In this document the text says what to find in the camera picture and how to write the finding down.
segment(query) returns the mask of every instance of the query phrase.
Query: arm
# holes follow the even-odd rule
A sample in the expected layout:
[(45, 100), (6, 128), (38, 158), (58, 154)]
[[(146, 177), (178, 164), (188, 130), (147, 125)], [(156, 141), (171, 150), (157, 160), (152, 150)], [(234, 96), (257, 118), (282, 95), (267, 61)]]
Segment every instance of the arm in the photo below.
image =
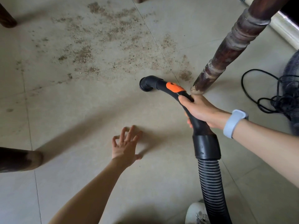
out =
[(98, 224), (104, 212), (109, 196), (121, 173), (137, 159), (136, 144), (142, 135), (140, 131), (133, 140), (134, 126), (125, 138), (126, 128), (123, 128), (119, 144), (116, 136), (112, 139), (112, 160), (105, 169), (90, 183), (71, 198), (51, 219), (49, 224)]
[[(223, 130), (231, 113), (216, 108), (202, 95), (193, 98), (194, 103), (191, 103), (179, 96), (181, 104), (193, 116), (206, 121), (210, 127)], [(233, 138), (299, 188), (299, 137), (243, 119), (237, 124)]]

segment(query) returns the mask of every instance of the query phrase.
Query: white sneaker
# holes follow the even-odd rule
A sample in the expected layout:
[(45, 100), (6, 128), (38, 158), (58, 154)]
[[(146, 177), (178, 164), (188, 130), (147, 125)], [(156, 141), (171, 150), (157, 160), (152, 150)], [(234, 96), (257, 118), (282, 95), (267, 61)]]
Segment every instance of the white sneaker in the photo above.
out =
[(210, 224), (203, 200), (190, 205), (186, 214), (185, 224)]

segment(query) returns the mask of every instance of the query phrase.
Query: white wristband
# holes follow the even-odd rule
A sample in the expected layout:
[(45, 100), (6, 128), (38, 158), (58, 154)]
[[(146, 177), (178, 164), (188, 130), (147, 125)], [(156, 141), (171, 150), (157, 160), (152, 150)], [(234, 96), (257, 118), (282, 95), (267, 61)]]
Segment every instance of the white wristband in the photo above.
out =
[(231, 116), (229, 117), (229, 119), (227, 120), (224, 126), (223, 134), (228, 138), (232, 138), (234, 130), (241, 119), (248, 120), (248, 114), (242, 110), (238, 110), (238, 109), (233, 110)]

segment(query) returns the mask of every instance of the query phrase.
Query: orange button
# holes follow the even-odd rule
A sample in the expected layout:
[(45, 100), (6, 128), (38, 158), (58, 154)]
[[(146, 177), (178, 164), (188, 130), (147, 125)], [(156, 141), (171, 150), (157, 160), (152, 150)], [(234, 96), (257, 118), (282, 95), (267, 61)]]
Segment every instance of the orange button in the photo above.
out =
[(172, 92), (174, 93), (178, 93), (178, 92), (181, 92), (181, 91), (185, 91), (183, 87), (173, 83), (173, 82), (168, 82), (166, 83), (166, 88), (171, 90)]

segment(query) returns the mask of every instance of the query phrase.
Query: black hose handle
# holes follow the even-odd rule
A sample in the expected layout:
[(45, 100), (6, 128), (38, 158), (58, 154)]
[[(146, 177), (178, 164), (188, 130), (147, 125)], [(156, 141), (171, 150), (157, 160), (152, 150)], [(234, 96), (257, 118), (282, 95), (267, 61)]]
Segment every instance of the black hose handle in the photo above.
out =
[[(183, 95), (194, 102), (194, 99), (181, 86), (172, 82), (166, 82), (153, 75), (142, 78), (139, 82), (139, 87), (145, 92), (151, 91), (153, 88), (164, 91), (179, 103), (179, 95)], [(196, 158), (202, 160), (219, 160), (221, 153), (217, 136), (206, 122), (195, 118), (184, 105), (181, 103), (180, 105), (184, 108), (193, 126), (192, 138)]]

